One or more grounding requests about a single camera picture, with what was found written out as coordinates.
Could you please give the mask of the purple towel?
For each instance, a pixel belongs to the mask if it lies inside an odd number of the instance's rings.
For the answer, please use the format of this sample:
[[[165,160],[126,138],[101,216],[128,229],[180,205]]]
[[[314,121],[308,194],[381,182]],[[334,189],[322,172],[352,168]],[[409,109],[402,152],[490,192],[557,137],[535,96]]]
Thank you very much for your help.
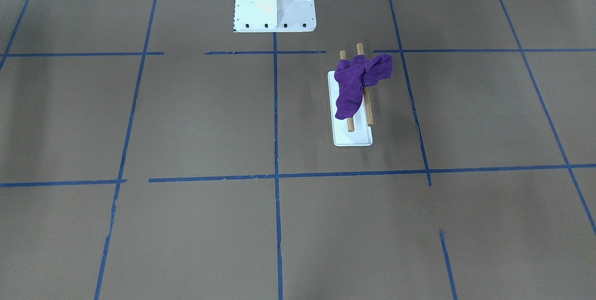
[[[339,120],[353,117],[362,104],[364,88],[376,86],[379,81],[389,79],[392,73],[393,56],[388,54],[371,59],[365,55],[356,55],[351,60],[341,59],[334,71],[339,86],[334,117]]]

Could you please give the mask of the white towel rack with wooden bars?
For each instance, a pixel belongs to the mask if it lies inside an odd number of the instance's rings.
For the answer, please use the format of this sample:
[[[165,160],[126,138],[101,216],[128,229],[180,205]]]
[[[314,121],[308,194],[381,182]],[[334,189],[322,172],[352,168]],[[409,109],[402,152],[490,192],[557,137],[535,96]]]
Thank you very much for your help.
[[[371,126],[374,124],[371,111],[371,100],[368,95],[368,78],[374,67],[374,60],[365,62],[364,74],[361,78],[362,100],[359,109],[352,117],[337,119],[337,99],[340,96],[340,84],[336,81],[335,72],[328,72],[328,90],[331,111],[332,139],[336,147],[371,146],[373,135]]]

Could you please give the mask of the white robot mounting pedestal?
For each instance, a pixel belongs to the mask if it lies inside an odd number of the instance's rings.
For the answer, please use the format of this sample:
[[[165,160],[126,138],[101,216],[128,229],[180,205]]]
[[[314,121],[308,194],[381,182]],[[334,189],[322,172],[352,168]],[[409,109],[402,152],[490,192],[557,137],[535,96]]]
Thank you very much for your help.
[[[233,30],[238,33],[315,31],[315,0],[235,0]]]

